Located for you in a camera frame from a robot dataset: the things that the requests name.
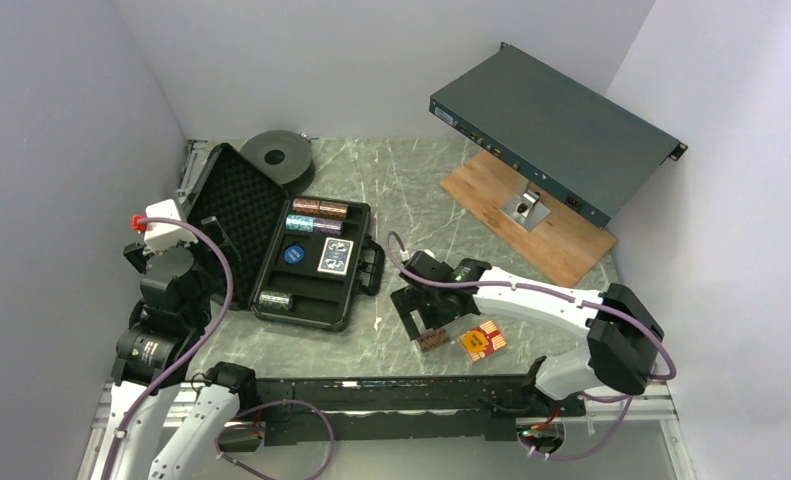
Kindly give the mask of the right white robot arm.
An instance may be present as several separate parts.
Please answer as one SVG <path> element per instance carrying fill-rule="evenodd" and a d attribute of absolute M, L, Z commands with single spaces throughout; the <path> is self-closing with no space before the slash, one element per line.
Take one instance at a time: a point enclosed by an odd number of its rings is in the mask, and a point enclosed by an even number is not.
<path fill-rule="evenodd" d="M 428 329 L 467 315 L 500 315 L 577 339 L 575 349 L 543 355 L 529 367 L 522 401 L 535 415 L 597 387 L 638 396 L 676 372 L 672 360 L 665 373 L 656 372 L 656 360 L 668 358 L 663 330 L 624 285 L 612 283 L 603 292 L 560 288 L 471 258 L 452 267 L 426 251 L 390 259 L 407 283 L 391 298 L 411 339 L 420 336 L 414 314 Z"/>

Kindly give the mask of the red yellow card box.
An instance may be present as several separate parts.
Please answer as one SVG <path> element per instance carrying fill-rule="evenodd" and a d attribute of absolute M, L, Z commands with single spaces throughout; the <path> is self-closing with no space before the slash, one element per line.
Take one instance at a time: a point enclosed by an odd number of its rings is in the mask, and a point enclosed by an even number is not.
<path fill-rule="evenodd" d="M 458 337 L 459 344 L 472 363 L 476 363 L 487 356 L 507 346 L 507 340 L 493 320 L 471 328 Z"/>

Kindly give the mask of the red-brown poker chip stack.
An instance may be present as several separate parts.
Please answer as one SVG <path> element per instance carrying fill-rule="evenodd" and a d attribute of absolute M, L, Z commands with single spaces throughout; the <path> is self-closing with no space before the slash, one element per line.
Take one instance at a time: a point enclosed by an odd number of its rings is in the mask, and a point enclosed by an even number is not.
<path fill-rule="evenodd" d="M 318 206 L 318 214 L 323 217 L 344 220 L 348 218 L 349 206 L 344 203 L 322 200 Z"/>

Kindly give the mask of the black poker set case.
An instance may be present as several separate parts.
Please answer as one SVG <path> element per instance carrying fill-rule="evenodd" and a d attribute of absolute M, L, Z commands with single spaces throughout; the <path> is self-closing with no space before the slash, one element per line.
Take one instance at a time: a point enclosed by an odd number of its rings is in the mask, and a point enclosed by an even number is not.
<path fill-rule="evenodd" d="M 354 297 L 374 297 L 381 289 L 384 254 L 370 232 L 371 207 L 343 202 L 349 206 L 348 218 L 342 220 L 343 233 L 330 236 L 285 228 L 286 216 L 294 214 L 295 198 L 234 147 L 220 143 L 208 153 L 185 216 L 193 225 L 215 219 L 224 229 L 236 254 L 231 260 L 234 309 L 249 309 L 265 321 L 342 331 Z M 317 271 L 327 237 L 354 242 L 345 276 Z M 287 265 L 283 259 L 284 249 L 291 244 L 306 249 L 300 264 Z M 260 307 L 257 300 L 264 290 L 291 294 L 292 310 Z"/>

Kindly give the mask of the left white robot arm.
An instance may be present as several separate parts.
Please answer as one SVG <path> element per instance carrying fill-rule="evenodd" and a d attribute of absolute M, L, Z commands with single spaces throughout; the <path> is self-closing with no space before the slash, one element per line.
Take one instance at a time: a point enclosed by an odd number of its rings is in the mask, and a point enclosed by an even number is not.
<path fill-rule="evenodd" d="M 110 413 L 94 479 L 189 479 L 231 419 L 250 417 L 260 403 L 254 370 L 219 362 L 205 375 L 192 410 L 167 441 L 163 426 L 186 379 L 189 350 L 204 337 L 217 290 L 218 264 L 200 243 L 126 257 L 143 273 L 141 299 L 116 344 Z"/>

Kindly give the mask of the purple poker chip stack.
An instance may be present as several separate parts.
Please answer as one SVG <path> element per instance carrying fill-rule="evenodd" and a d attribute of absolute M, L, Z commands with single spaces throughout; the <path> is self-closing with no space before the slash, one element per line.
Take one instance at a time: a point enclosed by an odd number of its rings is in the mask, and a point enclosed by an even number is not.
<path fill-rule="evenodd" d="M 330 236 L 341 236 L 343 233 L 343 222 L 327 218 L 315 218 L 313 220 L 313 231 Z"/>

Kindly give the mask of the dark brown poker chip stack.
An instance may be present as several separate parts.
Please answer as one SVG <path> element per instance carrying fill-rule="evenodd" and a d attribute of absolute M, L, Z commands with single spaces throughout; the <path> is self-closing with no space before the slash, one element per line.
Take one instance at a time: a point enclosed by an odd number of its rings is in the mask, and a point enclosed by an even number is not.
<path fill-rule="evenodd" d="M 415 340 L 420 353 L 430 352 L 450 341 L 450 335 L 444 328 L 428 330 Z"/>

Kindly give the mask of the blue dealer button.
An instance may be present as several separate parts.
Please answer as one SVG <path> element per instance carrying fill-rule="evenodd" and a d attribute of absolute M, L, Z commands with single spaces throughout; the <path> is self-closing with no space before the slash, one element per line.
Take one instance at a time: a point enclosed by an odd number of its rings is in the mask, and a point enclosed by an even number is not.
<path fill-rule="evenodd" d="M 306 249 L 300 244 L 291 244 L 283 251 L 283 259 L 287 265 L 300 264 L 306 256 Z"/>

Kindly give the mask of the grey-green poker chip stack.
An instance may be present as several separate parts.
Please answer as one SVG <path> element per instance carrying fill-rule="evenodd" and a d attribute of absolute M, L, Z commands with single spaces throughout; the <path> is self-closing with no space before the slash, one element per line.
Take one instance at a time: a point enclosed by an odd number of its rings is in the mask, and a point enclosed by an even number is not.
<path fill-rule="evenodd" d="M 264 290 L 258 296 L 257 304 L 262 308 L 291 311 L 293 296 L 286 292 Z"/>

